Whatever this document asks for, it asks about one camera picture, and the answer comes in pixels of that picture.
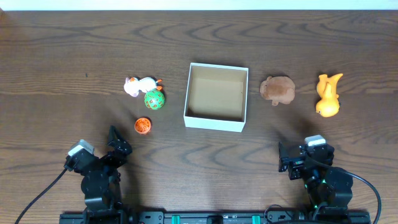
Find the small orange lattice ball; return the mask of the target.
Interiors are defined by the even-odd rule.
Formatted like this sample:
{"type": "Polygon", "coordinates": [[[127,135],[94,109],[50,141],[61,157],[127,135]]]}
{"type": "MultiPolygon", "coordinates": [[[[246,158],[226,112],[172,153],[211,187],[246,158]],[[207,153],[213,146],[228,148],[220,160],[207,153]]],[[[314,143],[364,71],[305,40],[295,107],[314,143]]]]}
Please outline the small orange lattice ball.
{"type": "Polygon", "coordinates": [[[148,118],[139,118],[134,123],[134,129],[139,134],[148,134],[151,131],[152,123],[148,118]]]}

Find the yellow rubber squirrel toy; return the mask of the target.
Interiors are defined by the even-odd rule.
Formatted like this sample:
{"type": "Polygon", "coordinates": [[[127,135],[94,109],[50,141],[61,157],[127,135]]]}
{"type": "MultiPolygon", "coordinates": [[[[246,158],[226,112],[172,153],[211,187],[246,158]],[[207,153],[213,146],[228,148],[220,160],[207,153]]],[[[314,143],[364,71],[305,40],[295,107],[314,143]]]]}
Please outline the yellow rubber squirrel toy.
{"type": "Polygon", "coordinates": [[[336,89],[337,83],[342,76],[342,73],[333,75],[332,77],[328,77],[327,74],[318,76],[317,93],[320,96],[320,101],[316,103],[315,109],[324,118],[332,117],[340,110],[339,95],[336,89]]]}

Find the green ball with orange letters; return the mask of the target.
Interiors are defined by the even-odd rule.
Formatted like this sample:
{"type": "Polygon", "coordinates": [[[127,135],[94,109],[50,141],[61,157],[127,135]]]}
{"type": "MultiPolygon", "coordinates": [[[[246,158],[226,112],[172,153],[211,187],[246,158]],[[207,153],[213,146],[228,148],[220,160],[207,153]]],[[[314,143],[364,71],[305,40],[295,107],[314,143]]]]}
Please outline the green ball with orange letters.
{"type": "Polygon", "coordinates": [[[165,103],[165,96],[159,90],[151,90],[145,94],[144,103],[150,110],[158,110],[165,103]]]}

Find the white pink duck toy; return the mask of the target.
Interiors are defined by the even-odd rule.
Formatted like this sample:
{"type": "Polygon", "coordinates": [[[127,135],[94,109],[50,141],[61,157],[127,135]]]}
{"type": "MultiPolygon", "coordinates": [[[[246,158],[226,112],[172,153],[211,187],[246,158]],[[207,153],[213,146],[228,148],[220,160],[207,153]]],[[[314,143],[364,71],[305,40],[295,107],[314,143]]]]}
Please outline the white pink duck toy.
{"type": "Polygon", "coordinates": [[[132,97],[137,97],[139,92],[147,93],[151,90],[162,90],[162,86],[159,85],[161,79],[155,80],[151,77],[145,77],[138,79],[136,77],[126,78],[124,84],[124,91],[132,97]]]}

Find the brown plush toy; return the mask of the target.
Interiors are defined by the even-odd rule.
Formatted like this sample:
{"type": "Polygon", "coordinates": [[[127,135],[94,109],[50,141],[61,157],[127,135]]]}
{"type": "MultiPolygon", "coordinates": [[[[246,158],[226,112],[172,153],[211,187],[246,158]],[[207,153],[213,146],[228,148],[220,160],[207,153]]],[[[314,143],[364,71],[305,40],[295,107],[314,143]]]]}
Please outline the brown plush toy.
{"type": "Polygon", "coordinates": [[[265,100],[271,100],[272,106],[288,105],[295,98],[295,84],[289,77],[269,76],[261,83],[259,91],[265,100]]]}

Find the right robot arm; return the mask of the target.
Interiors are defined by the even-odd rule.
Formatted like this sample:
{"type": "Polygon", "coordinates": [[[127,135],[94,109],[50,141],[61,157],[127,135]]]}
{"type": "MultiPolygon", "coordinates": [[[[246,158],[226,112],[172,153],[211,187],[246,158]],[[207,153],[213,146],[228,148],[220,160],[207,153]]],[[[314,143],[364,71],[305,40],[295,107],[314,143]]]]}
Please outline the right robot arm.
{"type": "Polygon", "coordinates": [[[334,147],[327,143],[302,144],[290,148],[281,142],[279,172],[287,171],[290,180],[303,180],[313,207],[312,215],[343,213],[353,197],[353,178],[333,167],[334,147]]]}

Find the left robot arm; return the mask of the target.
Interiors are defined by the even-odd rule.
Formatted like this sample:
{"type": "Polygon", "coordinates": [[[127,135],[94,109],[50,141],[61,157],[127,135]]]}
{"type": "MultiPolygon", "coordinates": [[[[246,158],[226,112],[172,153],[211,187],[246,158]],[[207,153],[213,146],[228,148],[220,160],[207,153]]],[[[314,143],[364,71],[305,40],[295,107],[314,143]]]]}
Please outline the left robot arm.
{"type": "Polygon", "coordinates": [[[85,195],[85,222],[117,218],[126,215],[121,196],[121,174],[118,168],[127,162],[132,153],[131,145],[114,127],[109,128],[108,145],[113,148],[103,157],[94,155],[94,147],[79,140],[68,152],[64,168],[83,176],[81,191],[85,195]]]}

